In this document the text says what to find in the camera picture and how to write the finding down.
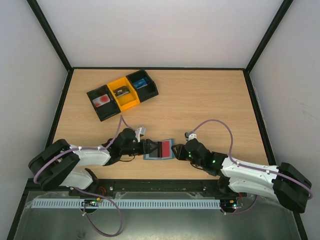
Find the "grey card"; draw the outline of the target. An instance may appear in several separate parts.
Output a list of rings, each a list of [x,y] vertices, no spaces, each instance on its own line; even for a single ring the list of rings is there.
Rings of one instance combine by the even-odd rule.
[[[146,154],[144,156],[145,160],[150,160],[153,158],[159,158],[160,157],[160,151],[161,151],[161,147],[160,147],[160,142],[158,141],[158,149],[157,151],[152,152],[151,154]]]

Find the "red card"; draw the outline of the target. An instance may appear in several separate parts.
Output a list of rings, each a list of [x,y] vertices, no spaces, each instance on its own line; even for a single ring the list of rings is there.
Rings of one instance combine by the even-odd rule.
[[[171,159],[172,158],[172,140],[166,139],[159,142],[160,143],[160,156],[161,159]]]

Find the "teal leather card holder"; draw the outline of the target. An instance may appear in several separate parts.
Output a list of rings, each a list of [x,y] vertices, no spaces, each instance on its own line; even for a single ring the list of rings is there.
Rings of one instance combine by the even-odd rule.
[[[157,148],[151,153],[145,154],[143,156],[144,160],[171,160],[174,159],[174,153],[172,151],[172,146],[174,145],[174,139],[165,139],[161,141],[156,141]]]

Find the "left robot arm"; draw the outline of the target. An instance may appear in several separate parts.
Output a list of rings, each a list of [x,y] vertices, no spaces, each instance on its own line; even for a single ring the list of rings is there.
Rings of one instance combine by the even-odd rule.
[[[59,139],[34,157],[28,168],[34,175],[34,183],[44,191],[60,186],[85,190],[95,178],[87,166],[110,166],[119,162],[123,155],[135,157],[156,151],[157,142],[141,138],[144,131],[143,127],[125,128],[115,138],[95,147],[70,145],[65,139]]]

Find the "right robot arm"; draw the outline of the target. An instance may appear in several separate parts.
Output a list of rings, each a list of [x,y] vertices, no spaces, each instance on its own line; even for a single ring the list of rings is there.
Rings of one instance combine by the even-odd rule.
[[[241,161],[209,151],[195,138],[171,149],[176,159],[188,161],[211,176],[219,176],[218,191],[224,196],[233,192],[249,193],[277,201],[292,212],[302,214],[306,210],[312,184],[289,163],[277,166]]]

